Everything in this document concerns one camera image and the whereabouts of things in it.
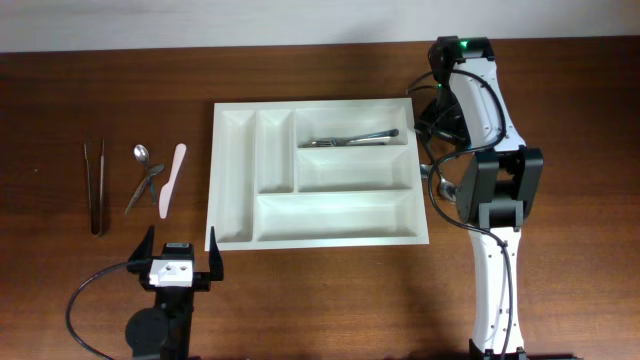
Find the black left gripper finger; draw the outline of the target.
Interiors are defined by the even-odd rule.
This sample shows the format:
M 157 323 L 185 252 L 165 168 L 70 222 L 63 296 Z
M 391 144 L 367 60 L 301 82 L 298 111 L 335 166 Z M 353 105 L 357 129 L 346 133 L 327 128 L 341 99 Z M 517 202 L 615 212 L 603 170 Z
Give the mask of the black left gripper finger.
M 134 262 L 134 261 L 151 260 L 152 253 L 153 253 L 154 237 L 155 237 L 155 226 L 151 225 L 148 228 L 140 244 L 136 247 L 136 249 L 133 251 L 133 253 L 129 257 L 129 261 Z
M 211 226 L 209 231 L 209 274 L 211 280 L 223 279 L 223 259 L 217 245 L 215 227 Z

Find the steel fork underneath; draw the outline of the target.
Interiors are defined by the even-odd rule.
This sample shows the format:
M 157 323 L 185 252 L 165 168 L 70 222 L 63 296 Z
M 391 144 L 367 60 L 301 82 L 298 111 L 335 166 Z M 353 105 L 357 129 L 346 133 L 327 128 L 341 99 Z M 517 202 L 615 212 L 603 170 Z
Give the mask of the steel fork underneath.
M 334 141 L 341 141 L 341 142 L 347 142 L 347 141 L 365 141 L 365 140 L 374 140 L 374 141 L 390 141 L 392 138 L 395 138 L 399 135 L 399 130 L 398 129 L 390 129 L 390 130 L 384 130 L 384 131 L 380 131 L 380 132 L 375 132 L 375 133 L 369 133 L 369 134 L 363 134 L 363 135 L 358 135 L 358 136 L 353 136 L 353 137 L 327 137 L 327 138 L 321 138 L 321 139 L 315 139 L 315 140 L 311 140 L 311 141 L 317 141 L 317 140 L 334 140 Z

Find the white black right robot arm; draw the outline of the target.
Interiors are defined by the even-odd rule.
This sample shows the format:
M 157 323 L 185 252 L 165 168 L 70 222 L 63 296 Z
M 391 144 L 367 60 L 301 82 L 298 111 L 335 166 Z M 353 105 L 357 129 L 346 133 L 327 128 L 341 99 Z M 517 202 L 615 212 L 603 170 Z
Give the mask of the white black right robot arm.
M 449 222 L 468 232 L 474 255 L 476 315 L 469 353 L 473 359 L 524 359 L 517 255 L 544 158 L 510 119 L 488 38 L 440 37 L 428 61 L 437 94 L 414 129 L 423 148 L 439 138 L 454 150 L 431 160 L 426 179 L 448 161 L 470 158 L 461 182 L 443 193 L 456 206 Z

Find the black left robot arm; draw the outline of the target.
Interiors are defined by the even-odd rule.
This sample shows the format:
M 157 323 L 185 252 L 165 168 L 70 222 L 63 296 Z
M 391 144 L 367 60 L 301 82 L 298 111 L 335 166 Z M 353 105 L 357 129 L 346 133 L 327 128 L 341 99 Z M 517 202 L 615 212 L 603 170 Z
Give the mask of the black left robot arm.
M 191 243 L 166 243 L 153 254 L 155 228 L 149 227 L 127 263 L 141 287 L 155 294 L 154 304 L 129 319 L 125 339 L 135 359 L 187 359 L 194 312 L 194 294 L 209 292 L 224 279 L 224 263 L 216 243 L 210 244 L 209 269 L 195 269 Z

